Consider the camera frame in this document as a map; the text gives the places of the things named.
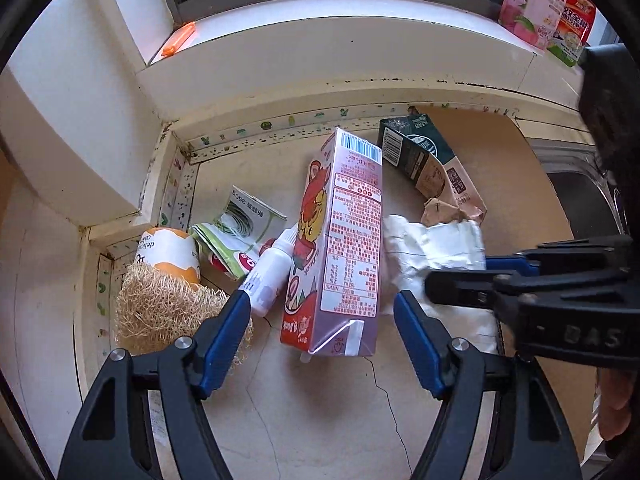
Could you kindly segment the person's right hand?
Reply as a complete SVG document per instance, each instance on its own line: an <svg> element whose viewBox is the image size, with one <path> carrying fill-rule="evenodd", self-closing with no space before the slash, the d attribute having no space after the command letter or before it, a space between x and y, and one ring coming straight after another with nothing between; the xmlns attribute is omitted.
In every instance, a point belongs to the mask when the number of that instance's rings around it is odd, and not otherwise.
<svg viewBox="0 0 640 480"><path fill-rule="evenodd" d="M620 436L631 421L630 399L637 373L632 370L598 370L601 401L598 416L600 436L609 441Z"/></svg>

